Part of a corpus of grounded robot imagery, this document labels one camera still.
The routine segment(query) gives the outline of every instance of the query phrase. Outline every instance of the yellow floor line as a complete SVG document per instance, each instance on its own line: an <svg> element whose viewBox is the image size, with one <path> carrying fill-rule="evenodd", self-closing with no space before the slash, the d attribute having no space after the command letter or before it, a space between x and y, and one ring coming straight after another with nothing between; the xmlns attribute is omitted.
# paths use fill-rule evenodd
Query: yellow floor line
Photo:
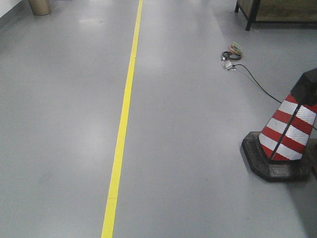
<svg viewBox="0 0 317 238"><path fill-rule="evenodd" d="M134 38L133 38L133 44L132 44L129 69L128 69L128 76L127 76L127 81L126 81L125 90L124 90L123 106L122 106L122 112L121 112L117 145L115 148L115 156L114 156L111 181L110 181L109 192L108 192L104 226L103 226L103 231L101 235L102 238L113 237L115 212L116 212L117 202L118 202L118 193L119 193L119 184L120 184L120 177L121 177L125 136L126 136L127 126L128 126L133 76L134 76L135 61L137 56L142 6L143 6L143 0L140 0L138 13L137 13L137 19L135 23Z"/></svg>

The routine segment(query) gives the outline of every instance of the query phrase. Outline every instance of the black cable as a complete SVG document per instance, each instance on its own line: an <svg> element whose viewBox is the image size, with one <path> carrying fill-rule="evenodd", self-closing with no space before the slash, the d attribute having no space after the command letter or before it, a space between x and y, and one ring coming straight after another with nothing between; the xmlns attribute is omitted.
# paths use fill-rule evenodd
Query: black cable
<svg viewBox="0 0 317 238"><path fill-rule="evenodd" d="M268 96L270 96L271 98L273 98L273 99L276 100L277 102L282 103L281 101L277 100L275 97L273 97L272 95L270 95L267 91L265 91L264 88L261 87L261 85L256 81L256 79L253 77L253 75L251 74L251 72L248 70L247 67L245 67L243 64L234 64L233 66L234 66L234 67L235 67L235 66L242 66L242 67L244 67L244 68L247 70L247 72L251 75L251 77L253 78L253 80L255 81L255 83L262 89L263 92L265 92Z"/></svg>

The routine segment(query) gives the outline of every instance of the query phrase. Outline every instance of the brown container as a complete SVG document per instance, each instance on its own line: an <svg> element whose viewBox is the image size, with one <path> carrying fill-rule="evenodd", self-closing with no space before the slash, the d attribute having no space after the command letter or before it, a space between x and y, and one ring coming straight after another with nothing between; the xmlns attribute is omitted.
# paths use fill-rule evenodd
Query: brown container
<svg viewBox="0 0 317 238"><path fill-rule="evenodd" d="M36 16L47 15L51 12L49 0L29 0L29 4L33 14Z"/></svg>

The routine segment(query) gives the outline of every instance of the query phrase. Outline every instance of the red and white striped cone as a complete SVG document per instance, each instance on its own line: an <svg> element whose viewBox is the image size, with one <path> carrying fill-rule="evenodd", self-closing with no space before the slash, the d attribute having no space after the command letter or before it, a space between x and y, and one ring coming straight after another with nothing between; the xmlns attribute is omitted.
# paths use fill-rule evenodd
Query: red and white striped cone
<svg viewBox="0 0 317 238"><path fill-rule="evenodd" d="M268 181L301 180L314 162L305 149L317 116L317 68L305 72L261 132L242 142L254 173Z"/></svg>
<svg viewBox="0 0 317 238"><path fill-rule="evenodd" d="M300 105L289 94L259 135L266 155L273 161L300 160L305 153L316 113L317 105Z"/></svg>

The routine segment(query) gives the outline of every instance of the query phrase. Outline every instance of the epoxy floor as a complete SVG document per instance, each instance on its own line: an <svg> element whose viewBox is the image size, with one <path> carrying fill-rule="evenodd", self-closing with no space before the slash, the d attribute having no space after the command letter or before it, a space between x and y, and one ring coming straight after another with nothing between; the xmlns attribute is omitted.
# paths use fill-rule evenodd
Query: epoxy floor
<svg viewBox="0 0 317 238"><path fill-rule="evenodd" d="M137 0L52 1L0 29L0 237L101 235ZM315 238L317 181L268 183L240 145L316 67L314 25L253 25L234 0L145 0L115 238Z"/></svg>

